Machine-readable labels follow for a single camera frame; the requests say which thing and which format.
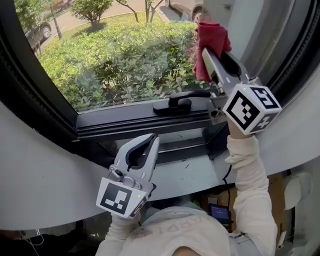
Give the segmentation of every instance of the black cable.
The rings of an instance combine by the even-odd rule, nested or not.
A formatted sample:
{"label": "black cable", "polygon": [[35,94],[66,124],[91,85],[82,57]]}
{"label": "black cable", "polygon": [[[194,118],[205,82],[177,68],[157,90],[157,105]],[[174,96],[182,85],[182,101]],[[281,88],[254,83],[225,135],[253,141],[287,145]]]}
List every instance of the black cable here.
{"label": "black cable", "polygon": [[231,168],[232,168],[232,165],[230,164],[228,172],[222,178],[222,180],[224,181],[224,184],[226,185],[226,189],[228,190],[228,211],[230,211],[230,189],[229,189],[228,182],[226,181],[226,178],[229,176],[229,174],[231,172]]}

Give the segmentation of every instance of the fiducial marker cube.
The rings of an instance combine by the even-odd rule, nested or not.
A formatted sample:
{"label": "fiducial marker cube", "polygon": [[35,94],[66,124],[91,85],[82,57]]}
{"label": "fiducial marker cube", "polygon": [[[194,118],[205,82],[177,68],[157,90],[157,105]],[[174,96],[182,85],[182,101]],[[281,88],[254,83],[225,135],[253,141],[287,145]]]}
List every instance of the fiducial marker cube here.
{"label": "fiducial marker cube", "polygon": [[245,135],[263,131],[282,108],[266,86],[238,83],[223,112]]}

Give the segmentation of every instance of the grass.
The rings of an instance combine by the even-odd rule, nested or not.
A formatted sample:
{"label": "grass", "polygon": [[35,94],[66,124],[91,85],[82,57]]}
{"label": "grass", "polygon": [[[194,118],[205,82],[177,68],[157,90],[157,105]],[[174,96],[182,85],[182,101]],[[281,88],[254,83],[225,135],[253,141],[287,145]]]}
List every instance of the grass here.
{"label": "grass", "polygon": [[[146,23],[146,13],[145,12],[138,12],[138,20],[139,23],[145,24]],[[158,22],[163,22],[162,19],[159,17],[157,13],[154,14],[153,17],[153,23],[158,23]],[[62,33],[62,40],[67,40],[72,37],[77,37],[81,35],[82,33],[94,33],[100,29],[103,29],[107,25],[122,25],[122,24],[131,24],[131,23],[136,23],[136,19],[133,13],[129,14],[120,14],[117,16],[113,17],[106,17],[100,20],[100,24],[97,27],[96,30],[92,29],[91,24],[85,23],[83,25],[77,26],[75,28],[72,28],[66,32]],[[54,44],[59,41],[58,36],[55,36],[46,47],[49,47],[51,44]]]}

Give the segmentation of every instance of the green shrub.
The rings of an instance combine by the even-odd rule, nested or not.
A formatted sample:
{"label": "green shrub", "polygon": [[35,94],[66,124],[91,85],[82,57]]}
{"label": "green shrub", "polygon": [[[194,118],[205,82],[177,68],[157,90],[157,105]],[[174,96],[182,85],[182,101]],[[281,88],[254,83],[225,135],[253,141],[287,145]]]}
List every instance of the green shrub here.
{"label": "green shrub", "polygon": [[195,24],[110,24],[61,40],[39,61],[77,110],[163,98],[171,92],[208,88],[193,73],[187,52]]}
{"label": "green shrub", "polygon": [[113,0],[77,0],[71,5],[71,14],[95,26],[101,15],[111,7]]}

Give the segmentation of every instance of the window latch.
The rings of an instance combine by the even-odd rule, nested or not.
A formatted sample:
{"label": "window latch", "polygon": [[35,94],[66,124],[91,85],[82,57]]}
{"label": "window latch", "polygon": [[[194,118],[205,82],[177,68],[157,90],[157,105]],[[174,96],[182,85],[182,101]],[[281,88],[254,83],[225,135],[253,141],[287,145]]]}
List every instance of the window latch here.
{"label": "window latch", "polygon": [[169,100],[162,100],[153,104],[153,112],[160,115],[187,114],[191,110],[189,98],[210,98],[211,92],[205,90],[191,90],[174,92]]}

